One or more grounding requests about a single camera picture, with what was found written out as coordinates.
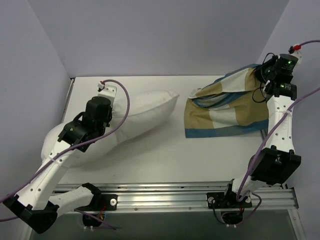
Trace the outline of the white pillow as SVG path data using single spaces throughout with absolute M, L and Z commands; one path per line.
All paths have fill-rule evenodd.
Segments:
M 96 143 L 92 143 L 71 166 L 80 167 L 85 164 L 101 160 L 106 157 L 117 145 L 136 138 L 165 122 L 175 109 L 179 94 L 166 90 L 151 90 L 130 95 L 130 109 L 128 116 L 121 127 Z M 123 119 L 127 108 L 127 99 L 115 100 L 112 110 L 110 126 L 116 127 Z M 46 135 L 41 150 L 42 163 L 49 156 L 58 134 L 63 130 L 63 122 Z

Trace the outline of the checked blue tan pillowcase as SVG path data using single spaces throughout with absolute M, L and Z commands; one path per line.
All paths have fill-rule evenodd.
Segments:
M 269 112 L 250 64 L 194 89 L 186 100 L 186 138 L 230 137 L 266 129 Z

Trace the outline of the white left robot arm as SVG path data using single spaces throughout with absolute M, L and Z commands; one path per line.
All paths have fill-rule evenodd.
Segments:
M 91 183 L 56 196 L 55 187 L 93 140 L 101 138 L 112 120 L 113 97 L 94 96 L 85 111 L 59 133 L 36 177 L 3 204 L 36 233 L 46 232 L 61 215 L 77 208 L 95 210 L 103 205 L 101 191 Z

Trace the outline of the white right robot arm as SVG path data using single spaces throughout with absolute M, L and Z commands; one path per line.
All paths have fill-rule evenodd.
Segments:
M 292 136 L 297 86 L 291 81 L 293 70 L 301 61 L 300 51 L 291 50 L 272 56 L 255 69 L 266 97 L 267 135 L 251 157 L 243 178 L 234 179 L 231 188 L 222 193 L 225 205 L 232 207 L 261 187 L 283 184 L 300 166 L 301 157 L 295 153 Z

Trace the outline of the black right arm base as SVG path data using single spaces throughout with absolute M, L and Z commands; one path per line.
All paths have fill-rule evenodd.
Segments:
M 207 206 L 210 209 L 240 209 L 251 208 L 253 206 L 252 201 L 246 197 L 243 201 L 238 202 L 236 200 L 236 194 L 225 196 L 224 192 L 207 192 Z

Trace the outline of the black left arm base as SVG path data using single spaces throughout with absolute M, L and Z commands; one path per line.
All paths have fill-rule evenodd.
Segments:
M 94 196 L 90 204 L 87 206 L 78 207 L 80 211 L 99 212 L 103 211 L 115 211 L 118 205 L 118 195 L 111 193 L 102 193 L 98 196 Z

